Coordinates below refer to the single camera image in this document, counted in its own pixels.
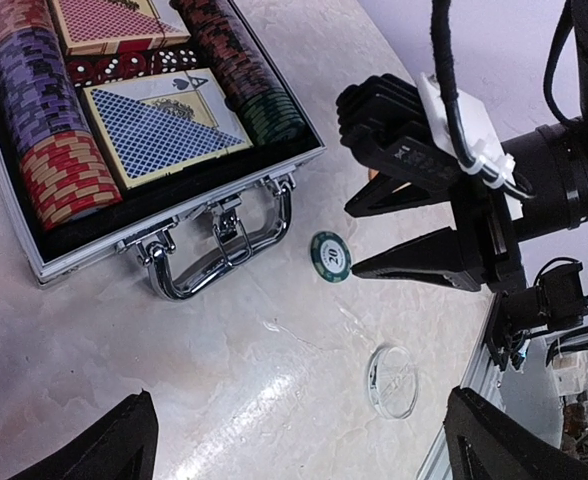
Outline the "single green poker chip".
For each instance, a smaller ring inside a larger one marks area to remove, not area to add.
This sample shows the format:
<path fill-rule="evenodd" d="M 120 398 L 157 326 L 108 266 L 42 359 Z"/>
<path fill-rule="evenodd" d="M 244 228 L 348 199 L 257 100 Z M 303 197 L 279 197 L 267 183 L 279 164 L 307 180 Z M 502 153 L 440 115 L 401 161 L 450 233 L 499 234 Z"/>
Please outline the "single green poker chip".
<path fill-rule="evenodd" d="M 331 231 L 319 231 L 310 243 L 310 259 L 317 274 L 330 283 L 345 281 L 351 272 L 351 254 L 345 241 Z"/>

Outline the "front aluminium frame rail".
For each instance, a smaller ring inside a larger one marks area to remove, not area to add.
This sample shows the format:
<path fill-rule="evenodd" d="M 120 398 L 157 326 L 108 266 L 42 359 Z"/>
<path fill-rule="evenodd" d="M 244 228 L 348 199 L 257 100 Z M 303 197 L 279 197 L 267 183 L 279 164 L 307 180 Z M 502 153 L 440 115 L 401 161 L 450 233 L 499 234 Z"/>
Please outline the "front aluminium frame rail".
<path fill-rule="evenodd" d="M 495 295 L 461 384 L 447 401 L 439 430 L 418 479 L 588 479 L 588 465 L 533 435 L 504 413 L 502 372 L 485 336 L 493 329 L 501 296 Z"/>

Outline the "clear round dealer puck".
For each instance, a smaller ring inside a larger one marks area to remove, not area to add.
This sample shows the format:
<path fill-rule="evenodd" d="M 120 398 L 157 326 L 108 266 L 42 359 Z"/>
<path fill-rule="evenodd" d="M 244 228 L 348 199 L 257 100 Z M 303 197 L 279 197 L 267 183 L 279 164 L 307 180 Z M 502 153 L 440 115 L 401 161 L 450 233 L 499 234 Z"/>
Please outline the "clear round dealer puck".
<path fill-rule="evenodd" d="M 385 419 L 405 420 L 413 413 L 419 376 L 407 349 L 382 344 L 375 350 L 368 364 L 367 393 L 374 410 Z"/>

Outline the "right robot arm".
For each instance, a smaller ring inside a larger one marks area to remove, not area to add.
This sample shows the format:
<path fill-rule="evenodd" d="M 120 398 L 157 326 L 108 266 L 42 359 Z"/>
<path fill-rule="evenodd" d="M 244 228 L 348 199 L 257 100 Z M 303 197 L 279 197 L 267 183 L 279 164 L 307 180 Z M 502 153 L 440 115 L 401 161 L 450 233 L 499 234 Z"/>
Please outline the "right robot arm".
<path fill-rule="evenodd" d="M 588 1 L 568 1 L 546 62 L 543 91 L 568 38 L 576 43 L 581 113 L 501 142 L 483 105 L 457 87 L 450 5 L 433 5 L 436 72 L 390 74 L 337 98 L 340 141 L 374 178 L 346 204 L 355 218 L 446 203 L 454 225 L 353 265 L 363 279 L 411 280 L 476 292 L 526 286 L 519 245 L 588 221 Z"/>

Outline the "blue playing card deck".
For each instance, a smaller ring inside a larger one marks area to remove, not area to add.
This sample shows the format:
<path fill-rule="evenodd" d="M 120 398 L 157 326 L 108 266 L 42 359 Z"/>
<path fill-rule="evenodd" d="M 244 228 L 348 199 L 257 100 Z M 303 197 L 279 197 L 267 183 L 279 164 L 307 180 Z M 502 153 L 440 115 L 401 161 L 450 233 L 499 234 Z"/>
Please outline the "blue playing card deck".
<path fill-rule="evenodd" d="M 81 102 L 123 190 L 253 147 L 208 68 L 86 87 Z"/>

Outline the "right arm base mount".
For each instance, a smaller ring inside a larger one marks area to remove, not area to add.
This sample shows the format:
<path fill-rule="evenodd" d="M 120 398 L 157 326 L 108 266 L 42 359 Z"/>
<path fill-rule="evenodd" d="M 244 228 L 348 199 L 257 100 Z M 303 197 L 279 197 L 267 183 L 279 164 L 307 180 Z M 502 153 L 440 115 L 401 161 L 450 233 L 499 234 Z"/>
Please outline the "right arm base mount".
<path fill-rule="evenodd" d="M 520 369 L 532 339 L 583 324 L 588 295 L 583 291 L 582 271 L 579 260 L 556 257 L 541 268 L 530 287 L 496 296 L 483 341 L 501 372 Z"/>

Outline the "green poker chip stack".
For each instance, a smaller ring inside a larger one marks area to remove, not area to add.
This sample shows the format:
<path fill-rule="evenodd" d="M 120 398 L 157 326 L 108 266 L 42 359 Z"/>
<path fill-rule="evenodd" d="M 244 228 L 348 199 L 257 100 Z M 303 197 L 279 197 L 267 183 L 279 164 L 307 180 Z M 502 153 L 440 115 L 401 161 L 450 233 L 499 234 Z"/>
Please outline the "green poker chip stack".
<path fill-rule="evenodd" d="M 298 138 L 306 124 L 288 93 L 274 88 L 253 96 L 238 111 L 256 146 Z"/>

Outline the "red playing card deck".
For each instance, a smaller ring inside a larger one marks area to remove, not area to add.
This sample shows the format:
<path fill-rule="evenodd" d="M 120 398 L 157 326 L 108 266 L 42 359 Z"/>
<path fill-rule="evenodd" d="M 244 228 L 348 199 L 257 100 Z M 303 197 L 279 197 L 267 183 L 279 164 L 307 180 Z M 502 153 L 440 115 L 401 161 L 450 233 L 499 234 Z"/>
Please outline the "red playing card deck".
<path fill-rule="evenodd" d="M 144 52 L 191 37 L 169 1 L 58 0 L 49 5 L 70 56 Z"/>

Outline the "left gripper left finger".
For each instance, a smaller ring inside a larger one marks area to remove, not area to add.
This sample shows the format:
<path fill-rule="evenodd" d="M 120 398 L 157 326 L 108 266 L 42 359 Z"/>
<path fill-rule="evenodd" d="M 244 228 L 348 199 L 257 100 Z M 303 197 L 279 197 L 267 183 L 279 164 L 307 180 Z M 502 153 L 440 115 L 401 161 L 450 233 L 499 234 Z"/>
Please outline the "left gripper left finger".
<path fill-rule="evenodd" d="M 151 479 L 158 432 L 151 394 L 131 394 L 67 445 L 14 477 Z"/>

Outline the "aluminium poker case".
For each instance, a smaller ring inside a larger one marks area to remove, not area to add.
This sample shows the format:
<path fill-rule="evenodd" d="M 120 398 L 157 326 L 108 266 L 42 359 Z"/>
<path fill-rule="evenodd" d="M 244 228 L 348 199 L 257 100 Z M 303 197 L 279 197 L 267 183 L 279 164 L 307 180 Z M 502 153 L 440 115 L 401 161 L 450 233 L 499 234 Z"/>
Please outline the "aluminium poker case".
<path fill-rule="evenodd" d="M 0 1 L 0 190 L 41 285 L 136 250 L 191 298 L 283 239 L 323 149 L 232 1 Z"/>

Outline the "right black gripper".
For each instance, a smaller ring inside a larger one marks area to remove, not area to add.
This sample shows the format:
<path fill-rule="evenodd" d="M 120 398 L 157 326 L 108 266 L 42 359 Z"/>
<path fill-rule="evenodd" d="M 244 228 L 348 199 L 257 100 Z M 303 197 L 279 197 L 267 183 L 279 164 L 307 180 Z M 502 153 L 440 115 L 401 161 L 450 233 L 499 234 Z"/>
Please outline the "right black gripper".
<path fill-rule="evenodd" d="M 376 179 L 382 180 L 383 174 Z M 411 183 L 392 193 L 368 182 L 346 204 L 354 218 L 372 217 L 449 200 L 448 190 L 430 192 Z M 361 279 L 407 280 L 462 291 L 517 293 L 525 273 L 507 201 L 476 179 L 460 179 L 450 189 L 456 230 L 445 227 L 354 264 Z"/>

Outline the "orange big blind button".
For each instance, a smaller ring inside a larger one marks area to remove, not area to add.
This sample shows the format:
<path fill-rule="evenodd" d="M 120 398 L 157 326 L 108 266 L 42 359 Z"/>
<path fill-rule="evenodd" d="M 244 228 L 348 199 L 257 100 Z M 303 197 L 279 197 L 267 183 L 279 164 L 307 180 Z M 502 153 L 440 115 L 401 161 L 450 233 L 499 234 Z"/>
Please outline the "orange big blind button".
<path fill-rule="evenodd" d="M 378 170 L 369 169 L 368 170 L 368 180 L 369 182 L 378 182 L 383 185 L 385 188 L 390 190 L 392 193 L 398 192 L 403 190 L 411 185 L 410 182 L 399 180 L 396 178 L 388 178 L 387 176 L 383 176 L 382 180 L 377 180 L 376 177 L 379 175 Z"/>

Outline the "chip row in case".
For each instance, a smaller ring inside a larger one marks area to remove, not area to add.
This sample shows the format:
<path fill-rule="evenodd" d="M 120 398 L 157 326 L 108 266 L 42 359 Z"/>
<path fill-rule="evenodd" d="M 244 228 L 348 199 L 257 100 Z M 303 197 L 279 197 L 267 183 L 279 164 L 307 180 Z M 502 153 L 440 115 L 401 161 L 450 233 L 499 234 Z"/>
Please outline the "chip row in case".
<path fill-rule="evenodd" d="M 121 201 L 68 76 L 45 1 L 0 1 L 0 104 L 44 229 Z"/>
<path fill-rule="evenodd" d="M 187 26 L 233 109 L 282 88 L 230 2 L 175 0 L 170 5 Z"/>

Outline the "left chip row in case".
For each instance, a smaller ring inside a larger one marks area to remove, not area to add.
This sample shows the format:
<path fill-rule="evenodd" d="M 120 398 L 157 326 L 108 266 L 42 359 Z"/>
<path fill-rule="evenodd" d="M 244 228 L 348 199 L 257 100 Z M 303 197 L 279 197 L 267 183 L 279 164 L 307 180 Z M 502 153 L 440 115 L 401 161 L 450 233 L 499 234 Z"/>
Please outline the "left chip row in case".
<path fill-rule="evenodd" d="M 44 229 L 121 201 L 68 76 L 45 1 L 0 1 L 0 104 Z"/>

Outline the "right chip row in case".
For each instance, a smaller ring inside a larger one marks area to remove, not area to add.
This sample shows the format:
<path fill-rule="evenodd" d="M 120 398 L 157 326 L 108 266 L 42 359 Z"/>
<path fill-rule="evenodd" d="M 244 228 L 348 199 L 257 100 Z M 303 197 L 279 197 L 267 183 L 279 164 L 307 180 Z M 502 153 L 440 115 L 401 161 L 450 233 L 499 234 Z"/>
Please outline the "right chip row in case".
<path fill-rule="evenodd" d="M 233 109 L 282 88 L 230 2 L 175 0 L 170 5 L 187 26 Z"/>

